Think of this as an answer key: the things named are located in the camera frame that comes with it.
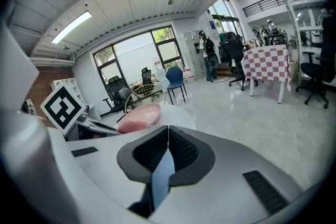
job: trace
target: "person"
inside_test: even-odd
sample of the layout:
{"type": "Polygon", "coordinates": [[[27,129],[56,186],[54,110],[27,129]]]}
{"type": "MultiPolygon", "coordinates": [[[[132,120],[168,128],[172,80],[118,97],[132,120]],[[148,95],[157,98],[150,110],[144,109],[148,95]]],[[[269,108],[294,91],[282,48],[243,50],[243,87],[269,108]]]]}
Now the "person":
{"type": "Polygon", "coordinates": [[[269,33],[268,33],[268,30],[265,29],[263,25],[261,26],[261,34],[262,34],[262,36],[263,36],[263,38],[264,38],[265,46],[268,46],[268,45],[269,45],[269,44],[268,44],[268,34],[269,34],[269,33]]]}
{"type": "Polygon", "coordinates": [[[209,62],[207,60],[207,53],[205,51],[205,45],[207,42],[211,42],[213,45],[213,49],[215,50],[215,44],[212,42],[211,39],[209,39],[209,37],[206,37],[205,32],[204,31],[200,31],[198,33],[198,36],[200,37],[200,51],[203,51],[203,57],[204,57],[204,61],[205,61],[205,69],[206,69],[206,81],[211,81],[214,82],[214,79],[217,79],[217,68],[211,68],[209,65],[209,62]]]}

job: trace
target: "brick wall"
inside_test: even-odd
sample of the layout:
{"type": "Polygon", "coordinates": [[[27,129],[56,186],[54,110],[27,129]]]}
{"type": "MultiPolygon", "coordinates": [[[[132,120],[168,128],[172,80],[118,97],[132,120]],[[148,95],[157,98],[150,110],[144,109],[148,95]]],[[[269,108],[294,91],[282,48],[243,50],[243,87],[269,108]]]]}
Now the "brick wall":
{"type": "Polygon", "coordinates": [[[31,99],[37,115],[46,117],[40,105],[51,94],[51,83],[54,80],[73,78],[71,67],[37,67],[39,75],[28,92],[27,99],[31,99]]]}

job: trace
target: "blue chair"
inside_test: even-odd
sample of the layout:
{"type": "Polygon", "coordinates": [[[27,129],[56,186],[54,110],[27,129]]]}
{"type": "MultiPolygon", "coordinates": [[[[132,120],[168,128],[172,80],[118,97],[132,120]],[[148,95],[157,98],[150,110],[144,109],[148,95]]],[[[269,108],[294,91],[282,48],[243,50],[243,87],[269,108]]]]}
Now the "blue chair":
{"type": "Polygon", "coordinates": [[[172,93],[173,93],[173,95],[175,97],[173,89],[178,88],[178,87],[181,88],[183,100],[185,102],[182,86],[183,86],[184,91],[185,91],[185,96],[187,96],[187,92],[185,90],[185,86],[184,86],[184,83],[183,83],[183,73],[182,73],[182,70],[178,66],[171,67],[167,71],[166,78],[170,82],[170,84],[167,87],[167,91],[168,91],[168,94],[169,94],[169,97],[170,97],[170,101],[172,102],[172,104],[173,104],[173,100],[172,100],[172,97],[170,96],[169,90],[172,90],[172,93]]]}

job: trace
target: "checkered tablecloth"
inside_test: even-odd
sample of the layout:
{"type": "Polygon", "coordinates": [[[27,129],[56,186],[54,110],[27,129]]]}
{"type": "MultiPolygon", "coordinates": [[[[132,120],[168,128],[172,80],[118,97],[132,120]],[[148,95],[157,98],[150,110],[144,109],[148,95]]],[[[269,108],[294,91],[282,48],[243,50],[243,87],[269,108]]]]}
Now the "checkered tablecloth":
{"type": "Polygon", "coordinates": [[[248,50],[244,54],[241,66],[247,79],[280,81],[291,90],[291,71],[286,45],[248,50]]]}

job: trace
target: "black railing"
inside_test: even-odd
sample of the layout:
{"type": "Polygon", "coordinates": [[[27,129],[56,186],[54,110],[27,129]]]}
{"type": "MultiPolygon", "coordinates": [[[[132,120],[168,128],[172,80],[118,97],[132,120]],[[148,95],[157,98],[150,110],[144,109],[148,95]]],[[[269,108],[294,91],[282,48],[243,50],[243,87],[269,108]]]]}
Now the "black railing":
{"type": "Polygon", "coordinates": [[[267,9],[283,5],[284,3],[284,0],[261,0],[257,3],[247,6],[246,8],[243,8],[243,11],[245,12],[246,17],[248,17],[253,14],[263,12],[267,9]]]}
{"type": "Polygon", "coordinates": [[[247,6],[246,8],[243,8],[243,11],[245,12],[246,17],[248,17],[253,14],[263,12],[269,8],[281,6],[284,3],[285,3],[284,0],[261,0],[252,5],[247,6]]]}

